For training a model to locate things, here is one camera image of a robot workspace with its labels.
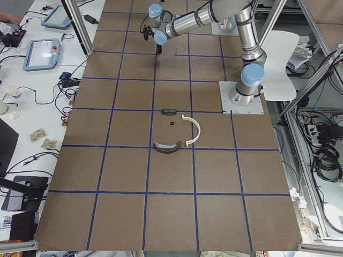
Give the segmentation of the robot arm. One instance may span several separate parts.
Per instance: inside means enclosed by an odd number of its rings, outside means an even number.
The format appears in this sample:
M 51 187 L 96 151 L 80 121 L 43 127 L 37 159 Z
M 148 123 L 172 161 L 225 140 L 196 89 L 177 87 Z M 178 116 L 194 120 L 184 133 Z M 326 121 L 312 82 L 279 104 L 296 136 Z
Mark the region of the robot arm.
M 140 32 L 145 40 L 153 38 L 160 54 L 162 46 L 172 38 L 207 25 L 215 28 L 225 22 L 231 24 L 240 38 L 243 66 L 229 98 L 234 105 L 246 107 L 265 78 L 266 53 L 259 43 L 252 6 L 252 1 L 207 1 L 193 11 L 178 15 L 164 10 L 160 4 L 152 4 L 146 16 L 148 24 L 142 25 Z

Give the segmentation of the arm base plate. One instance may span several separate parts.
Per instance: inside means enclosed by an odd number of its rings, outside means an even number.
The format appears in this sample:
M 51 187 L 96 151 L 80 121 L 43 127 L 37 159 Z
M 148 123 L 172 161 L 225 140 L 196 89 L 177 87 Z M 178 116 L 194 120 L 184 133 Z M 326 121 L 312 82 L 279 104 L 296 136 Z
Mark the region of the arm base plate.
M 221 23 L 211 23 L 211 30 L 213 35 L 224 35 L 224 36 L 238 36 L 237 27 L 234 25 L 222 25 Z
M 223 114 L 263 115 L 264 109 L 258 90 L 251 96 L 236 92 L 235 81 L 220 81 L 220 97 Z

